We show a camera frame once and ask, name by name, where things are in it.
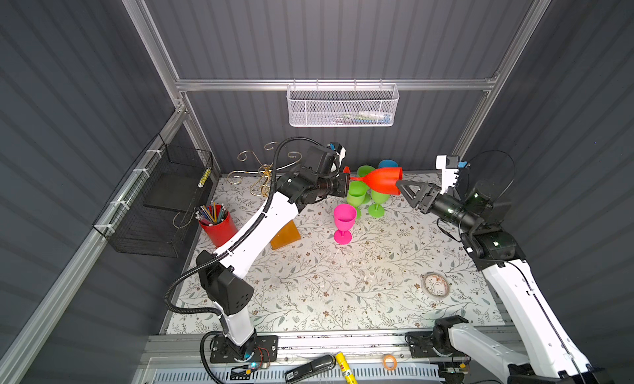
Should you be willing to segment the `green wine glass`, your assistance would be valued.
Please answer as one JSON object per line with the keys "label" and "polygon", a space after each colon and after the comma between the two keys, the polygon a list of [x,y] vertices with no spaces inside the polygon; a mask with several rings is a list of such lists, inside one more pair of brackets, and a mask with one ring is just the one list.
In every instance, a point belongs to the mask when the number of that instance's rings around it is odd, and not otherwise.
{"label": "green wine glass", "polygon": [[389,194],[381,193],[372,190],[371,191],[371,200],[373,204],[368,207],[368,214],[375,218],[381,218],[385,215],[385,209],[383,204],[386,203],[390,199]]}
{"label": "green wine glass", "polygon": [[362,165],[358,168],[357,176],[362,179],[375,170],[376,169],[371,165]]}
{"label": "green wine glass", "polygon": [[361,205],[368,195],[368,186],[362,181],[351,181],[348,189],[347,203],[353,206],[357,212],[357,219],[362,216]]}

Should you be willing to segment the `pink wine glass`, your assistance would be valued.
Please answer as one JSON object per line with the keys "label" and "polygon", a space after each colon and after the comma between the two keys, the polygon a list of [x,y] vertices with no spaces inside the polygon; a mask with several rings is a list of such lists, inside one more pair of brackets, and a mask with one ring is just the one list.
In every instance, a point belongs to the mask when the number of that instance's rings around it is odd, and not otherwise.
{"label": "pink wine glass", "polygon": [[334,233],[334,240],[340,245],[347,245],[352,241],[353,234],[351,232],[356,223],[357,210],[349,204],[340,204],[335,207],[334,220],[337,228]]}

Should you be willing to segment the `red wine glass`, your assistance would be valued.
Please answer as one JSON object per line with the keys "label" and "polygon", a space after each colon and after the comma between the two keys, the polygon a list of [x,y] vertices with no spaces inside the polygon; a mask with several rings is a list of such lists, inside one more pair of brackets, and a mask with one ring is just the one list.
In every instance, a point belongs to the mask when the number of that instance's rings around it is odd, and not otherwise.
{"label": "red wine glass", "polygon": [[403,179],[403,169],[401,168],[376,169],[362,179],[351,176],[349,167],[346,167],[343,172],[350,174],[350,182],[362,181],[371,191],[374,190],[395,196],[401,195],[401,192],[396,186],[396,182]]}

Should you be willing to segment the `blue wine glass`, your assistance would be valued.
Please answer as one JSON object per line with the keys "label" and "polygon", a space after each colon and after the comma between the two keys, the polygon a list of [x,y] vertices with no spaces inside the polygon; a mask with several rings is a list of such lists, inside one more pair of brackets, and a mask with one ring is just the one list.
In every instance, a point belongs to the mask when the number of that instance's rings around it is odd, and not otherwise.
{"label": "blue wine glass", "polygon": [[384,169],[384,168],[398,168],[399,164],[396,163],[396,161],[392,160],[392,159],[383,159],[379,164],[378,164],[378,168],[379,169]]}

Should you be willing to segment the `wooden base wire glass rack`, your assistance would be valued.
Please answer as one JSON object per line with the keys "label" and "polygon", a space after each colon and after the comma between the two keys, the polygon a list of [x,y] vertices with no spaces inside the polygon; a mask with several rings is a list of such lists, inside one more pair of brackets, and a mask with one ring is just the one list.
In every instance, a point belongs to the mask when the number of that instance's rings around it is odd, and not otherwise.
{"label": "wooden base wire glass rack", "polygon": [[[257,180],[250,186],[249,192],[254,197],[267,198],[270,192],[270,181],[272,179],[272,164],[264,164],[264,162],[259,159],[257,154],[254,151],[246,150],[242,151],[237,155],[237,160],[240,162],[245,162],[249,159],[249,155],[253,156],[256,163],[259,167],[254,171],[240,170],[236,169],[231,171],[227,175],[227,181],[229,184],[238,185],[243,181],[243,177],[246,175],[255,175],[257,176]],[[297,225],[294,220],[288,222],[282,230],[280,230],[277,235],[275,235],[271,242],[272,250],[279,250],[285,246],[293,244],[297,241],[301,240],[301,235],[299,230],[297,229]]]}

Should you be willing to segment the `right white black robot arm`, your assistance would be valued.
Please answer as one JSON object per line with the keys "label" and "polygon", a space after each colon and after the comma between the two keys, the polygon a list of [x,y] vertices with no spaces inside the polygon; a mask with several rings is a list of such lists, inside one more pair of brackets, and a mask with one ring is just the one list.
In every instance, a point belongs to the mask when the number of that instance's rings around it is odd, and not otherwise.
{"label": "right white black robot arm", "polygon": [[435,184],[399,180],[396,186],[413,209],[457,227],[465,251],[503,302],[526,350],[515,352],[452,316],[436,323],[434,344],[440,351],[466,354],[505,383],[613,382],[558,321],[523,250],[501,225],[510,203],[496,203],[490,184],[479,182],[462,201]]}

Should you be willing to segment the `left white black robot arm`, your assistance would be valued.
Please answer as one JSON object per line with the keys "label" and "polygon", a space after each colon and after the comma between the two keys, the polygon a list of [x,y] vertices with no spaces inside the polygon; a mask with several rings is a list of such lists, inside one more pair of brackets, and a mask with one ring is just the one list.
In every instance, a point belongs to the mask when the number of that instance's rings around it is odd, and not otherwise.
{"label": "left white black robot arm", "polygon": [[224,336],[234,346],[243,347],[255,336],[247,309],[254,289],[244,278],[272,238],[307,206],[347,195],[350,175],[342,170],[345,154],[339,143],[312,145],[297,169],[278,174],[273,167],[264,205],[215,253],[200,253],[196,259],[207,264],[198,279],[217,309]]}

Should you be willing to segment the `clear tape roll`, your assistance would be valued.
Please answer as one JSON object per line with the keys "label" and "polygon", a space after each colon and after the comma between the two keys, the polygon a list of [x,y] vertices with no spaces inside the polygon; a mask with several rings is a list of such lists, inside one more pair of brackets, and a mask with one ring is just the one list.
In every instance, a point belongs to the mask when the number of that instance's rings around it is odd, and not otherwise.
{"label": "clear tape roll", "polygon": [[446,298],[451,291],[449,281],[440,273],[427,273],[424,275],[422,287],[429,296],[437,299]]}

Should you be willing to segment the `red pencil cup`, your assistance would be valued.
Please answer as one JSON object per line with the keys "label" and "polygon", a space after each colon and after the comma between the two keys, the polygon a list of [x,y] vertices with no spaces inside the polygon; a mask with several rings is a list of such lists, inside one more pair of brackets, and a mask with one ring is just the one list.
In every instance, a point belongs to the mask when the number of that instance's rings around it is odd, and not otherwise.
{"label": "red pencil cup", "polygon": [[213,203],[197,207],[195,217],[216,247],[226,244],[238,232],[229,210],[224,205]]}

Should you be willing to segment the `yellow marker in black basket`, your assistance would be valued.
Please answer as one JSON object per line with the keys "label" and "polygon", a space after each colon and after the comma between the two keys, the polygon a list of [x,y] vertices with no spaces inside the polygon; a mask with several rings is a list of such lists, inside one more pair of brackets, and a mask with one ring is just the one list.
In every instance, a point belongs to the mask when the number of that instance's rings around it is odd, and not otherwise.
{"label": "yellow marker in black basket", "polygon": [[205,183],[209,179],[210,175],[211,175],[211,168],[207,168],[199,180],[198,187],[200,189],[202,189],[205,186]]}

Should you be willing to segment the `black stapler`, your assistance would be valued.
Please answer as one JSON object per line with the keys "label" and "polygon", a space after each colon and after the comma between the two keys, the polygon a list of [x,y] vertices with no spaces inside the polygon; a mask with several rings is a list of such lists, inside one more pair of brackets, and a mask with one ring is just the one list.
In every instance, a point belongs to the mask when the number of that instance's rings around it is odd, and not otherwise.
{"label": "black stapler", "polygon": [[328,372],[336,365],[335,356],[332,354],[326,354],[317,359],[313,359],[306,364],[286,371],[284,373],[284,379],[286,384],[297,383],[306,380],[310,377]]}

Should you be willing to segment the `yellow glue tube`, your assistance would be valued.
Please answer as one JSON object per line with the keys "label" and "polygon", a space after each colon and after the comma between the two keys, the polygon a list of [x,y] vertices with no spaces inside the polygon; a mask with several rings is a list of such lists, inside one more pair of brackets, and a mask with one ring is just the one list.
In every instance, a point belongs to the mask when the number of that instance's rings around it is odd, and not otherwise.
{"label": "yellow glue tube", "polygon": [[356,377],[353,374],[353,370],[351,369],[350,365],[348,364],[348,360],[346,359],[346,357],[344,356],[343,353],[338,353],[335,355],[335,360],[337,362],[337,364],[339,365],[343,377],[346,381],[346,384],[358,384],[358,381],[356,379]]}

